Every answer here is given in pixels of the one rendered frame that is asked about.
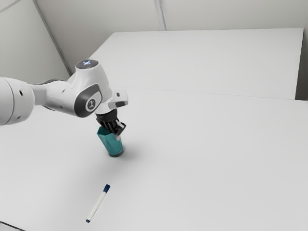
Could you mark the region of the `teal faceted mug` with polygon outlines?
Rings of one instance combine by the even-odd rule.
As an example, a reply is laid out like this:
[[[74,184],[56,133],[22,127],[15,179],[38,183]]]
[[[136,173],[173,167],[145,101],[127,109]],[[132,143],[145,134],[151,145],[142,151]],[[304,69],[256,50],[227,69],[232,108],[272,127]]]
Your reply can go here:
[[[111,157],[121,156],[124,152],[122,140],[115,134],[106,130],[102,126],[99,127],[97,135]]]

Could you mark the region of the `white marker with blue cap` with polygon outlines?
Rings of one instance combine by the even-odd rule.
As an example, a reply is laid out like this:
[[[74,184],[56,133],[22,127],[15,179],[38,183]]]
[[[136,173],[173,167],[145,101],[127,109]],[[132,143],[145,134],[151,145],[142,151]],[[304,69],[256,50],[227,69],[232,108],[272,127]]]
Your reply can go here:
[[[103,191],[101,192],[100,196],[98,197],[98,200],[96,204],[94,205],[93,209],[91,210],[90,214],[86,218],[86,222],[90,223],[91,220],[93,219],[94,215],[96,214],[97,210],[99,209],[100,205],[103,202],[103,199],[105,198],[106,194],[108,193],[110,189],[110,185],[106,184]]]

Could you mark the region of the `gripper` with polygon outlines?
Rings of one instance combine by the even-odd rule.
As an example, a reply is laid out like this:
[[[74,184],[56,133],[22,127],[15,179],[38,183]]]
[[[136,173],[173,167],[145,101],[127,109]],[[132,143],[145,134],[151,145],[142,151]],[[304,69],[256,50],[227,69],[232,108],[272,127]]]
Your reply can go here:
[[[105,130],[113,133],[117,141],[121,139],[120,135],[126,128],[126,124],[118,120],[116,109],[105,114],[96,114],[96,120]]]

